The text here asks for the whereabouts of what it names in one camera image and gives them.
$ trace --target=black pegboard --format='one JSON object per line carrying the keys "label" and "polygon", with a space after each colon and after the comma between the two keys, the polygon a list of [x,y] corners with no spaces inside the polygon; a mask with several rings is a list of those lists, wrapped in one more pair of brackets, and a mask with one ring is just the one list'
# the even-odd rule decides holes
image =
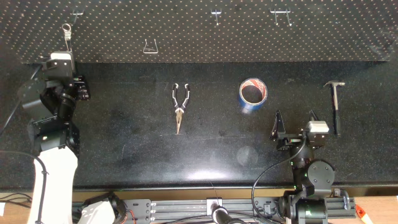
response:
{"label": "black pegboard", "polygon": [[[24,63],[66,50],[78,62],[389,60],[398,1],[1,1],[0,38]],[[285,14],[269,9],[290,9]],[[221,11],[216,18],[211,11]],[[145,39],[158,54],[142,52]]]}

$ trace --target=wooden floor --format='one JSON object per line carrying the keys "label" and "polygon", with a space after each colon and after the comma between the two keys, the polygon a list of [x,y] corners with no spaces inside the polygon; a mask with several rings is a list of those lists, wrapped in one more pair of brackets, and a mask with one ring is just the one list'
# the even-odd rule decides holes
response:
{"label": "wooden floor", "polygon": [[[355,201],[370,216],[373,223],[398,223],[398,197],[356,197]],[[0,217],[0,223],[26,223],[29,217],[29,209],[17,205],[6,204],[4,216]],[[360,224],[358,217],[344,220],[329,220],[331,224]]]}

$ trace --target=pliers handle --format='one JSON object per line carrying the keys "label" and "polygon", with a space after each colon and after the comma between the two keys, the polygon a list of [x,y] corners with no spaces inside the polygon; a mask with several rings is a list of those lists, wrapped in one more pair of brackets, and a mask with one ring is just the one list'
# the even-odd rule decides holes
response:
{"label": "pliers handle", "polygon": [[188,105],[188,102],[189,102],[190,90],[189,90],[188,83],[185,84],[185,100],[182,103],[181,107],[178,105],[178,102],[177,102],[177,97],[176,97],[177,96],[177,90],[178,90],[178,84],[175,83],[173,85],[173,105],[174,105],[174,108],[175,108],[175,112],[181,111],[181,112],[184,113],[184,111],[187,109],[187,105]]}

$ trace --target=blue tape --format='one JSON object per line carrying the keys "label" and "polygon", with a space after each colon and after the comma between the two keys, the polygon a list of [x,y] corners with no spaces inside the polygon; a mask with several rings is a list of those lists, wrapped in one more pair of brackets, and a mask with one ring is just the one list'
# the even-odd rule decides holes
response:
{"label": "blue tape", "polygon": [[[247,86],[255,86],[260,90],[262,94],[262,100],[258,103],[250,103],[248,102],[242,95],[242,90]],[[242,107],[247,110],[258,110],[262,106],[262,104],[267,100],[268,90],[266,84],[258,78],[248,78],[243,81],[241,86],[239,87],[239,102]]]}

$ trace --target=black countertop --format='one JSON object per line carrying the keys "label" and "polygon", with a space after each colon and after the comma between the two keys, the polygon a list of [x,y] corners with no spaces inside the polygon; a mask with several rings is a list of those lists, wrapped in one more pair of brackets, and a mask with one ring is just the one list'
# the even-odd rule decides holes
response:
{"label": "black countertop", "polygon": [[[315,157],[336,167],[335,185],[398,184],[398,83],[396,60],[281,63],[83,63],[92,99],[78,103],[74,122],[81,151],[75,190],[170,187],[249,187],[271,164],[288,157],[269,140],[277,109],[289,133],[315,110],[333,131],[329,80],[338,89],[342,137],[330,135]],[[0,77],[0,122],[16,103],[16,91],[33,70],[10,68]],[[243,114],[238,88],[246,78],[265,82],[263,107]],[[172,84],[189,83],[190,104],[176,135]],[[183,100],[185,92],[178,97]],[[31,151],[30,120],[17,110],[0,149]],[[0,154],[0,189],[31,189],[29,158]],[[263,187],[291,187],[288,164],[273,168]]]}

